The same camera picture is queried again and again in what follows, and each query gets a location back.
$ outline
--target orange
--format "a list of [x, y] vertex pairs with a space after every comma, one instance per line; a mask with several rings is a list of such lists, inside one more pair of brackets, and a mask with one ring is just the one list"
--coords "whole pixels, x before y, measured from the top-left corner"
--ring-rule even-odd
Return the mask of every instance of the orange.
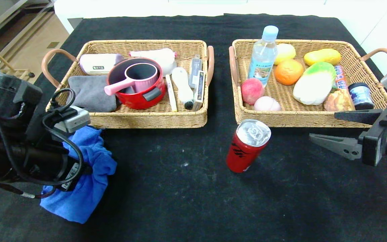
[[276, 80], [283, 85], [292, 85], [304, 73], [301, 63], [294, 59], [287, 59], [277, 65], [274, 71]]

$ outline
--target black cable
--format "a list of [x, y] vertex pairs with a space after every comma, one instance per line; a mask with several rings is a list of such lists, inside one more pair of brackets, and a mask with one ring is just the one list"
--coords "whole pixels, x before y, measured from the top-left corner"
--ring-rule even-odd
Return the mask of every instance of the black cable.
[[8, 192], [15, 193], [17, 195], [20, 195], [20, 196], [23, 196], [26, 198], [31, 198], [31, 199], [43, 199], [43, 198], [51, 196], [56, 191], [56, 187], [53, 187], [52, 190], [49, 191], [48, 193], [34, 195], [34, 194], [30, 194], [30, 193], [25, 193], [24, 191], [20, 190], [19, 188], [16, 188], [12, 185], [4, 184], [4, 183], [0, 183], [0, 188], [6, 190]]
[[67, 144], [69, 144], [76, 151], [77, 155], [79, 156], [80, 164], [79, 164], [79, 167], [77, 169], [77, 172], [72, 177], [65, 179], [65, 180], [62, 180], [62, 181], [43, 181], [40, 179], [35, 179], [35, 178], [31, 177], [30, 175], [26, 174], [25, 172], [23, 172], [22, 168], [19, 167], [17, 165], [17, 163], [15, 162], [12, 147], [8, 143], [8, 139], [6, 138], [5, 133], [4, 133], [4, 131], [1, 127], [1, 123], [0, 123], [0, 136], [1, 136], [1, 139], [3, 141], [4, 147], [6, 149], [6, 153], [7, 153], [8, 159], [10, 161], [10, 164], [12, 165], [12, 167], [16, 171], [16, 173], [20, 176], [20, 178], [24, 179], [25, 181], [37, 183], [40, 185], [46, 185], [46, 186], [58, 186], [58, 185], [62, 185], [62, 184], [65, 184], [67, 182], [70, 182], [70, 181], [76, 179], [80, 175], [81, 168], [83, 165], [83, 155], [82, 155], [81, 151], [78, 149], [77, 145], [75, 145], [69, 139], [65, 138], [65, 136], [60, 135], [59, 133], [55, 132], [54, 130], [51, 130], [50, 133], [52, 133], [52, 134], [55, 133], [56, 134], [55, 136], [57, 136], [58, 138], [60, 138], [61, 140], [65, 141]]
[[62, 109], [59, 111], [59, 112], [64, 112], [65, 110], [67, 110], [74, 102], [74, 99], [76, 98], [76, 93], [70, 89], [70, 88], [63, 88], [63, 89], [60, 89], [59, 91], [55, 92], [52, 96], [52, 99], [50, 101], [50, 104], [52, 106], [55, 106], [55, 107], [58, 107], [58, 101], [56, 101], [56, 98], [63, 92], [69, 92], [71, 93], [71, 98], [70, 100], [62, 107]]

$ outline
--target blue cloth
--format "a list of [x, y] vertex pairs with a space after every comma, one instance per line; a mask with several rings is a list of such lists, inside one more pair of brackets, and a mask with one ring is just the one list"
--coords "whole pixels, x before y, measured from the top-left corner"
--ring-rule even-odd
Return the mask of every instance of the blue cloth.
[[[41, 199], [40, 206], [68, 221], [84, 224], [88, 220], [109, 183], [107, 175], [113, 175], [117, 165], [112, 153], [103, 147], [100, 133], [101, 130], [86, 126], [69, 137], [80, 148], [84, 161], [90, 164], [93, 172], [81, 176], [73, 191], [56, 190], [53, 195]], [[63, 146], [69, 150], [69, 156], [78, 159], [71, 146], [66, 143]], [[51, 189], [51, 186], [44, 186], [43, 193]]]

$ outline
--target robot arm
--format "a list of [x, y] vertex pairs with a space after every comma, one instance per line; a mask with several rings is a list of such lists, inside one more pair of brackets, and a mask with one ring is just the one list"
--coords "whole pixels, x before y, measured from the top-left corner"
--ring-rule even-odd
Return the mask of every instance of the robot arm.
[[[387, 75], [381, 80], [387, 90]], [[383, 155], [387, 155], [387, 108], [359, 110], [353, 112], [336, 112], [335, 118], [371, 124], [372, 127], [362, 132], [358, 139], [310, 134], [310, 140], [334, 153], [354, 160], [361, 158], [364, 164], [377, 166]]]
[[[55, 98], [62, 92], [70, 92], [72, 98], [60, 107]], [[38, 87], [0, 73], [0, 188], [17, 194], [20, 194], [20, 190], [6, 183], [32, 182], [69, 191], [74, 189], [83, 173], [91, 172], [91, 168], [83, 162], [80, 149], [60, 130], [53, 128], [55, 124], [78, 115], [78, 109], [70, 107], [75, 93], [71, 89], [56, 92], [52, 98], [53, 108], [34, 121], [41, 125], [31, 124], [41, 95]], [[27, 131], [40, 135], [31, 138]], [[68, 156], [68, 150], [61, 141], [75, 150], [79, 160]], [[23, 192], [21, 195], [43, 198], [43, 195], [34, 196]]]

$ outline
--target black tablecloth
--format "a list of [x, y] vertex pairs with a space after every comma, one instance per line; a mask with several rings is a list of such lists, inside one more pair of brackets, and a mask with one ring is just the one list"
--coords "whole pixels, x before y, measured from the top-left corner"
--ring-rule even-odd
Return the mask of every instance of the black tablecloth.
[[[268, 147], [246, 173], [226, 167], [237, 127], [228, 47], [260, 37], [265, 25], [278, 26], [281, 39], [344, 40], [364, 54], [335, 18], [83, 20], [62, 46], [74, 55], [90, 40], [200, 39], [214, 46], [209, 121], [200, 129], [105, 130], [118, 167], [89, 221], [68, 222], [37, 200], [0, 191], [0, 241], [387, 241], [387, 158], [369, 167], [308, 141], [309, 132], [355, 137], [361, 129], [272, 128]], [[61, 80], [70, 65], [59, 55], [49, 70]], [[37, 85], [44, 107], [54, 88], [43, 75]]]

